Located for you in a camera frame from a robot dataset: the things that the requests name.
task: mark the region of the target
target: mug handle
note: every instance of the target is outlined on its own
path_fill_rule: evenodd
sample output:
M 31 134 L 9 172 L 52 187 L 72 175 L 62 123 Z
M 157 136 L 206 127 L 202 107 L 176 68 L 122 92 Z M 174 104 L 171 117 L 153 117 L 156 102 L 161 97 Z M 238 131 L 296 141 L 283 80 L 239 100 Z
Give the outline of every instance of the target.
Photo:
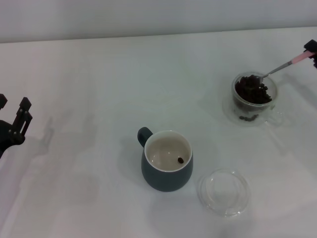
M 276 108 L 276 106 L 273 106 L 272 108 L 270 108 L 270 111 L 271 111 L 271 114 L 266 119 L 266 122 L 275 126 L 275 127 L 279 127 L 280 125 L 282 125 L 284 122 L 283 111 Z
M 145 146 L 145 143 L 151 135 L 153 135 L 153 133 L 147 127 L 143 127 L 138 131 L 138 141 L 140 142 L 142 147 Z

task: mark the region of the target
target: coffee bean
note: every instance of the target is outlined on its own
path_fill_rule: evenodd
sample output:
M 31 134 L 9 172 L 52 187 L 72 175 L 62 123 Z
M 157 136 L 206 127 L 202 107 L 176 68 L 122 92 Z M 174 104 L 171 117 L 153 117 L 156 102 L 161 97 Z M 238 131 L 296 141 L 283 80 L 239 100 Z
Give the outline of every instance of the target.
M 235 89 L 241 98 L 250 103 L 264 104 L 272 101 L 267 95 L 267 87 L 263 83 L 260 84 L 259 78 L 254 75 L 241 77 L 240 82 L 235 84 Z
M 177 159 L 177 161 L 178 161 L 180 164 L 183 164 L 183 163 L 184 163 L 184 160 L 183 160 L 182 158 L 180 158 L 180 157 Z
M 251 118 L 240 116 L 239 119 L 245 120 L 245 121 L 254 121 L 258 116 L 259 114 L 255 114 Z

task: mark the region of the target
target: pink handle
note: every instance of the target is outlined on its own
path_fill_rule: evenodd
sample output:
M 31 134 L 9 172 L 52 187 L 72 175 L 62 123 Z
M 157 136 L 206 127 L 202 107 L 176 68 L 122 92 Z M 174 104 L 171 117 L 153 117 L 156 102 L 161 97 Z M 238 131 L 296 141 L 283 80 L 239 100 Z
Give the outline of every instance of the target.
M 299 56 L 296 56 L 295 58 L 293 58 L 292 64 L 298 63 L 299 61 L 302 61 L 303 59 L 306 59 L 310 56 L 313 56 L 315 53 L 312 53 L 310 51 L 305 51 L 304 53 L 300 54 Z

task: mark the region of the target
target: clear lid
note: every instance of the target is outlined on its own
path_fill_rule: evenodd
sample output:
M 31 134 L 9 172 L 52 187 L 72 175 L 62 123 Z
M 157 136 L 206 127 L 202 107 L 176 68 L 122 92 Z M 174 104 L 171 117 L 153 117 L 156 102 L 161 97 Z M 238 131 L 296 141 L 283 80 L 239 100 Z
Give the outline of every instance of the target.
M 242 213 L 250 200 L 250 188 L 237 171 L 218 169 L 202 177 L 199 183 L 201 201 L 221 216 Z

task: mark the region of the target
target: glass cup handle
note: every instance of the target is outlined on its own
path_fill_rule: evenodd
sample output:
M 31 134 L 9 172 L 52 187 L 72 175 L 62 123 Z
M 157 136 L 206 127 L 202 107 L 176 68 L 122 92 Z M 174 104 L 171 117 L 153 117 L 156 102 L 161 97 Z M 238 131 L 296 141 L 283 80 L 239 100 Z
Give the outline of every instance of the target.
M 266 123 L 274 126 L 280 126 L 284 122 L 284 112 L 276 108 L 275 105 L 269 108 L 269 116 L 266 119 Z

